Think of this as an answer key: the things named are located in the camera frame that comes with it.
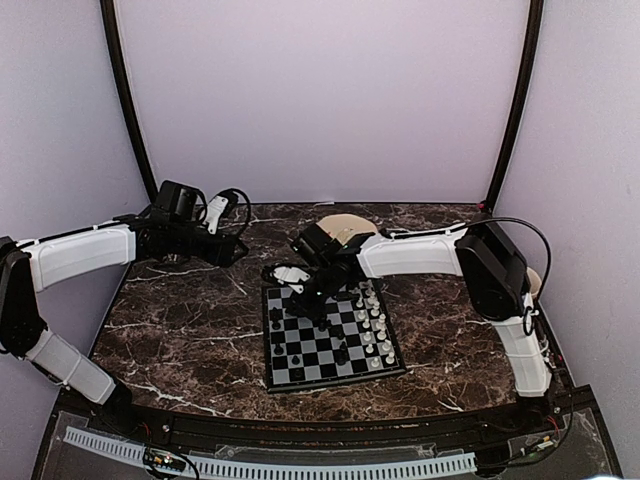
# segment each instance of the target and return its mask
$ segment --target marble table surface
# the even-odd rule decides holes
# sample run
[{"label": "marble table surface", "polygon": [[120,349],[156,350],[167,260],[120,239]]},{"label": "marble table surface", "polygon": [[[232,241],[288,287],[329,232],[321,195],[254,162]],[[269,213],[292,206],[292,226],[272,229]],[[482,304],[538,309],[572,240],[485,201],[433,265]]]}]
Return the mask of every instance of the marble table surface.
[{"label": "marble table surface", "polygon": [[[260,271],[300,262],[289,243],[305,226],[353,213],[379,227],[425,229],[468,220],[472,205],[256,205],[250,254],[228,269],[192,259],[133,266],[98,337],[93,360],[139,405],[250,420],[411,418],[515,401],[513,374],[493,328],[472,310],[462,279],[386,278],[383,295],[408,373],[300,393],[268,394]],[[243,212],[227,221],[237,228]]]}]

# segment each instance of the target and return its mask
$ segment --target black chess piece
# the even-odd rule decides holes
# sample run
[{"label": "black chess piece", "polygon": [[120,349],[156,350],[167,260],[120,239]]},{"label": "black chess piece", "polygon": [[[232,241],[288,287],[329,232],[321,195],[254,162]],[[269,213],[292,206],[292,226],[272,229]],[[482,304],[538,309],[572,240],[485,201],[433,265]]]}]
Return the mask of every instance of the black chess piece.
[{"label": "black chess piece", "polygon": [[269,319],[271,320],[271,329],[272,330],[280,330],[282,325],[280,324],[280,320],[282,320],[283,314],[281,310],[273,307],[269,310]]},{"label": "black chess piece", "polygon": [[342,342],[340,344],[340,349],[338,350],[336,363],[342,366],[347,363],[347,360],[349,360],[349,349],[347,347],[347,344],[345,342]]}]

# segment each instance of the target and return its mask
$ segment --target black frame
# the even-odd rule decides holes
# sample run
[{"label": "black frame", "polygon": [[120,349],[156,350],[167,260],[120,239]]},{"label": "black frame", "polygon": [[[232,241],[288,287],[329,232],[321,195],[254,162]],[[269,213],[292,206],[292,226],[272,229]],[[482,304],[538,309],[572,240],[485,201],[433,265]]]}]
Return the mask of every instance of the black frame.
[{"label": "black frame", "polygon": [[[136,156],[138,169],[142,176],[145,189],[149,200],[153,202],[158,194],[158,185],[153,176],[149,157],[144,146],[140,124],[133,104],[131,88],[127,77],[127,70],[124,63],[122,53],[122,44],[120,42],[120,34],[118,31],[118,21],[116,18],[114,0],[100,0],[102,7],[102,20],[104,23],[105,36],[107,38],[107,46],[109,47],[109,56],[111,58],[111,66],[113,68],[113,76],[120,97],[120,106],[124,115],[129,131],[129,138]],[[500,147],[500,153],[493,172],[491,184],[486,198],[480,202],[483,211],[491,213],[496,206],[502,184],[504,183],[509,161],[513,153],[513,147],[516,142],[518,129],[520,127],[522,113],[529,91],[529,83],[531,73],[533,71],[533,63],[535,59],[536,49],[538,45],[538,36],[540,33],[540,24],[542,23],[542,10],[544,0],[531,0],[529,5],[529,18],[527,21],[527,30],[525,33],[524,47],[522,50],[522,58],[520,60],[520,69],[518,71],[518,79],[516,81],[515,92],[511,103],[511,110],[507,120],[507,126]]]},{"label": "black frame", "polygon": [[102,9],[102,22],[104,24],[104,34],[109,49],[109,58],[111,59],[113,78],[116,82],[118,97],[120,97],[120,108],[122,108],[122,115],[127,125],[129,139],[133,147],[133,153],[136,157],[144,188],[147,191],[149,201],[153,203],[158,195],[158,184],[151,170],[151,163],[149,163],[149,156],[144,146],[138,116],[136,115],[136,109],[133,105],[133,96],[131,95],[131,87],[122,54],[122,44],[120,43],[120,33],[118,32],[115,5],[113,0],[100,0],[100,7]]},{"label": "black frame", "polygon": [[502,146],[498,154],[496,168],[493,171],[487,198],[481,202],[482,210],[491,213],[496,206],[500,190],[507,175],[509,161],[513,154],[513,147],[518,136],[518,129],[522,120],[522,112],[524,111],[527,93],[529,91],[529,83],[531,81],[531,73],[533,71],[533,62],[536,56],[538,46],[538,36],[540,34],[540,25],[542,23],[542,10],[544,0],[531,0],[529,5],[529,20],[527,21],[527,32],[524,37],[524,47],[522,48],[522,59],[520,60],[520,70],[518,71],[518,80],[516,81],[515,92],[513,93],[513,101],[511,103],[511,111],[507,120],[507,127],[502,139]]}]

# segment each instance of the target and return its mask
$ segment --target chessboard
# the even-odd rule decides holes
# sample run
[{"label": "chessboard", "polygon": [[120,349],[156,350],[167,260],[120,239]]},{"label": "chessboard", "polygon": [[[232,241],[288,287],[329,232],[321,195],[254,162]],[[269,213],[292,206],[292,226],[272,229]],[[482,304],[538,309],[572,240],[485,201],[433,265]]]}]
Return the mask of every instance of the chessboard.
[{"label": "chessboard", "polygon": [[[374,380],[406,372],[379,285],[361,282],[326,304],[329,328],[289,314],[290,287],[264,287],[264,348],[269,393]],[[352,299],[341,301],[341,295]]]}]

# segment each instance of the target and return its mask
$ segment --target white wall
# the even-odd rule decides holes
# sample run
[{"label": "white wall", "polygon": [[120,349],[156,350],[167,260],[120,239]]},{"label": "white wall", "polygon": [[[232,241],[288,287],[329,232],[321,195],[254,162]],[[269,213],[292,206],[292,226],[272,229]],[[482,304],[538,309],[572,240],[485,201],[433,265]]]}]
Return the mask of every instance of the white wall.
[{"label": "white wall", "polygon": [[[146,199],[116,95],[98,1],[0,6],[0,235],[38,237],[139,211]],[[122,276],[39,295],[43,318],[87,352]],[[0,358],[0,476],[28,479],[57,389]]]},{"label": "white wall", "polygon": [[[547,2],[497,210],[549,236],[555,265],[545,310],[577,383],[593,386],[633,478],[640,478],[639,59],[640,2]],[[526,255],[541,252],[524,242]]]},{"label": "white wall", "polygon": [[117,4],[158,178],[261,202],[484,198],[528,0]]}]

